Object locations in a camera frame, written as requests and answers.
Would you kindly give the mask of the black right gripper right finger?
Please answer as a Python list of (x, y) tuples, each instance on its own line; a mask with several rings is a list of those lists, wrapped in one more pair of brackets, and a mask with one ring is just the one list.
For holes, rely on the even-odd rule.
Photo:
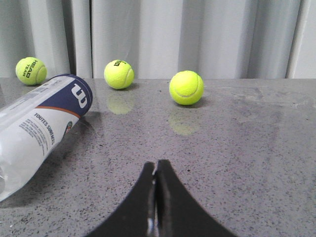
[(158, 161), (156, 170), (158, 232), (161, 237), (233, 237), (190, 195), (170, 161)]

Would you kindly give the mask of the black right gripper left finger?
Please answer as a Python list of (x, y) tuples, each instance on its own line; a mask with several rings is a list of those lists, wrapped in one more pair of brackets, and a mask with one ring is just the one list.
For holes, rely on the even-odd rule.
[(152, 162), (144, 164), (133, 189), (89, 237), (152, 237), (155, 231), (155, 181)]

